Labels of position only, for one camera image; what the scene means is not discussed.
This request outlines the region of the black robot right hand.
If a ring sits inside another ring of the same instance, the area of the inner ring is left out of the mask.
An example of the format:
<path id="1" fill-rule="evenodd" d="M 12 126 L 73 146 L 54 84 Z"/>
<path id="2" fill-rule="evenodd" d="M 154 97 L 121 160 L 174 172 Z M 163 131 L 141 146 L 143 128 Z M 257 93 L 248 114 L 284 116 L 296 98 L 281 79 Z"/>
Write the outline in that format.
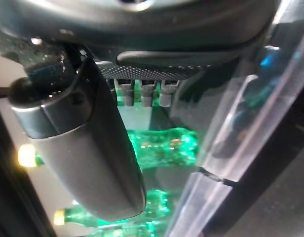
<path id="1" fill-rule="evenodd" d="M 129 98 L 237 58 L 263 38 L 275 0 L 0 0 L 0 56 L 26 78 L 8 100 L 46 165 L 106 221 L 140 214 L 144 182 L 112 95 Z"/>

